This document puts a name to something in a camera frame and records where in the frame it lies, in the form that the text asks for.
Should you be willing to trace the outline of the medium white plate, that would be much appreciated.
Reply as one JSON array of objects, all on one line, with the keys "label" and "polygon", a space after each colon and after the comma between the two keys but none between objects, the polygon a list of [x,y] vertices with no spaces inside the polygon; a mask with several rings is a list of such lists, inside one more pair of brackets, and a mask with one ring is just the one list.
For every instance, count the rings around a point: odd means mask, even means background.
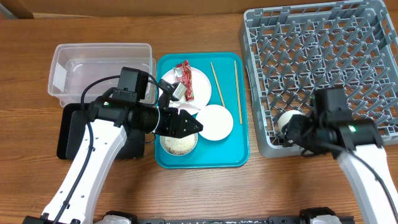
[{"label": "medium white plate", "polygon": [[223,106],[208,105],[200,110],[196,120],[203,125],[199,134],[210,141],[220,141],[226,138],[233,129],[233,117]]}]

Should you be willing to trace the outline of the small white cup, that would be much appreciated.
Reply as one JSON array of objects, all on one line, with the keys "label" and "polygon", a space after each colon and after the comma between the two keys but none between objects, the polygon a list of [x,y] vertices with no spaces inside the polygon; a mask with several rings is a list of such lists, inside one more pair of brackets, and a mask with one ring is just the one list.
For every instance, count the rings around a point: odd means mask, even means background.
[{"label": "small white cup", "polygon": [[278,137],[292,144],[300,143],[307,121],[308,118],[300,111],[290,110],[283,113],[277,122]]}]

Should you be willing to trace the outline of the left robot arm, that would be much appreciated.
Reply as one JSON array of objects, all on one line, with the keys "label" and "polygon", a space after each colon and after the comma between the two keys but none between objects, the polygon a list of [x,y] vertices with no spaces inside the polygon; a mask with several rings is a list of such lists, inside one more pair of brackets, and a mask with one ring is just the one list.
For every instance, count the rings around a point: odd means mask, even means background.
[{"label": "left robot arm", "polygon": [[182,82],[157,81],[152,75],[124,67],[118,84],[92,101],[80,103],[85,132],[79,150],[58,192],[40,217],[24,223],[92,223],[103,184],[119,151],[132,142],[133,131],[184,138],[202,131],[185,110],[169,107],[187,87]]}]

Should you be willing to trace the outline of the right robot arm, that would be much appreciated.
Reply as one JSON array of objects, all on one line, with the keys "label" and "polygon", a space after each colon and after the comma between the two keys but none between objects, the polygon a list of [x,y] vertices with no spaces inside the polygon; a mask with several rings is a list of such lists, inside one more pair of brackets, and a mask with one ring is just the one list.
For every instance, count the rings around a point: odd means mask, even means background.
[{"label": "right robot arm", "polygon": [[353,190],[365,223],[397,223],[397,190],[381,135],[371,119],[354,119],[343,88],[315,90],[313,111],[285,112],[282,137],[303,156],[331,153]]}]

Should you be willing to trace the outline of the red snack wrapper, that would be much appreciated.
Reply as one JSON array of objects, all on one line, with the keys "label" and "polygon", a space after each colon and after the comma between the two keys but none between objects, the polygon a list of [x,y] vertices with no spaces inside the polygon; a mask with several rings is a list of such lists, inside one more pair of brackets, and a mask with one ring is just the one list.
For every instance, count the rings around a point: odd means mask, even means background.
[{"label": "red snack wrapper", "polygon": [[187,101],[193,100],[194,92],[192,87],[192,70],[188,60],[179,63],[174,68],[175,76],[179,82],[182,82],[187,90],[185,92],[185,99]]}]

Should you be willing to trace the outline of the large white plate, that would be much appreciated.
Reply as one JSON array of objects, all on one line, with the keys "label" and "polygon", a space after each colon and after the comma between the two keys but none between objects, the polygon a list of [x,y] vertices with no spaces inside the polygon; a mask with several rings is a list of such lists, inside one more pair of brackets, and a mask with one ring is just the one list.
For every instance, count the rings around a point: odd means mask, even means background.
[{"label": "large white plate", "polygon": [[179,110],[186,110],[191,115],[195,115],[209,103],[211,83],[208,77],[199,69],[192,67],[191,71],[194,99],[187,101],[183,96],[179,101],[170,101],[169,106]]}]

